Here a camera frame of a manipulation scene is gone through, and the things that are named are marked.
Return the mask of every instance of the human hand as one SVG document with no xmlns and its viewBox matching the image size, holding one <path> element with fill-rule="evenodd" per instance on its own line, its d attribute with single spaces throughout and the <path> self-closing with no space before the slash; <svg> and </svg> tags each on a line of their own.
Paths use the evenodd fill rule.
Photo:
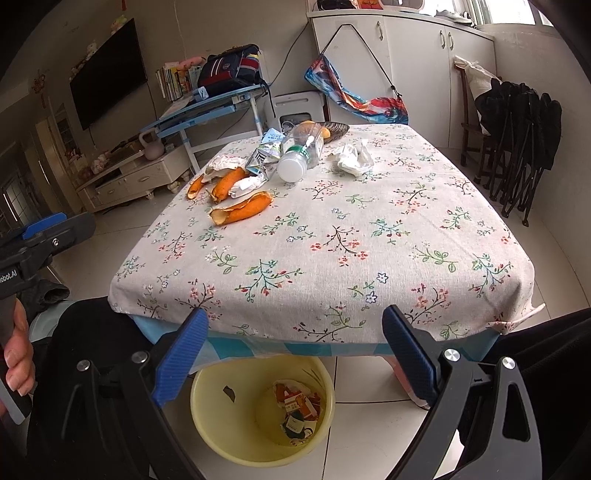
<svg viewBox="0 0 591 480">
<path fill-rule="evenodd" d="M 35 383 L 35 365 L 33 364 L 33 346 L 29 341 L 29 324 L 22 303 L 17 299 L 14 306 L 14 330 L 4 347 L 4 360 L 8 366 L 6 380 L 12 391 L 18 391 L 23 397 Z M 0 416 L 6 413 L 6 407 L 0 401 Z"/>
</svg>

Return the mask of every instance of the finger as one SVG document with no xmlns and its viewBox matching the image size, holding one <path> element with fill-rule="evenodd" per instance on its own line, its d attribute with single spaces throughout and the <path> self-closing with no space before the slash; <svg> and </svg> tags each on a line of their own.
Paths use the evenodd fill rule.
<svg viewBox="0 0 591 480">
<path fill-rule="evenodd" d="M 21 360 L 15 367 L 9 368 L 6 373 L 6 383 L 9 388 L 14 392 L 22 387 L 23 383 L 32 376 L 33 362 L 30 359 L 25 358 Z"/>
<path fill-rule="evenodd" d="M 18 393 L 20 394 L 20 396 L 24 397 L 25 395 L 27 395 L 33 389 L 34 384 L 35 378 L 31 375 L 23 382 L 23 384 L 18 389 Z"/>
<path fill-rule="evenodd" d="M 27 355 L 31 355 L 32 358 L 30 346 L 31 342 L 29 342 L 26 334 L 15 328 L 12 336 L 6 342 L 6 346 L 4 347 L 4 360 L 6 360 L 8 368 L 16 366 L 16 364 L 23 360 Z"/>
<path fill-rule="evenodd" d="M 28 334 L 29 324 L 27 322 L 27 312 L 25 311 L 25 307 L 22 306 L 22 303 L 19 299 L 17 299 L 14 304 L 13 319 L 14 327 Z"/>
</svg>

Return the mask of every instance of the black flat screen tv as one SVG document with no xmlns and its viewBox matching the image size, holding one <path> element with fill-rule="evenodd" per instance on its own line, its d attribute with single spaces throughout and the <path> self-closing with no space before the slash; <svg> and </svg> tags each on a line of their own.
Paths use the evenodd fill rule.
<svg viewBox="0 0 591 480">
<path fill-rule="evenodd" d="M 134 19 L 114 33 L 70 82 L 82 130 L 147 81 Z"/>
</svg>

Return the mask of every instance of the row of books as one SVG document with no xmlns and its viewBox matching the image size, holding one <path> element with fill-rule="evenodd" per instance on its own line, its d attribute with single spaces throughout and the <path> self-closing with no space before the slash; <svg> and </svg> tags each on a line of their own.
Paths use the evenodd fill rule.
<svg viewBox="0 0 591 480">
<path fill-rule="evenodd" d="M 197 88 L 201 67 L 192 66 L 188 70 L 182 70 L 178 68 L 178 65 L 177 61 L 172 61 L 156 70 L 156 78 L 162 97 L 169 102 L 174 102 Z"/>
</svg>

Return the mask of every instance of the yellow trash bin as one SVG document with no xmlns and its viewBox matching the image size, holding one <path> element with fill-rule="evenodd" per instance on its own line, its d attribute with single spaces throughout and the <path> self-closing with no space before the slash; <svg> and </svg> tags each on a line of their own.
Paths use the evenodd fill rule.
<svg viewBox="0 0 591 480">
<path fill-rule="evenodd" d="M 316 431 L 303 445 L 290 445 L 281 429 L 285 411 L 277 405 L 272 386 L 284 379 L 308 386 L 323 400 Z M 197 373 L 191 414 L 203 440 L 224 458 L 245 466 L 282 466 L 304 457 L 326 437 L 335 414 L 335 389 L 314 356 L 235 360 Z"/>
</svg>

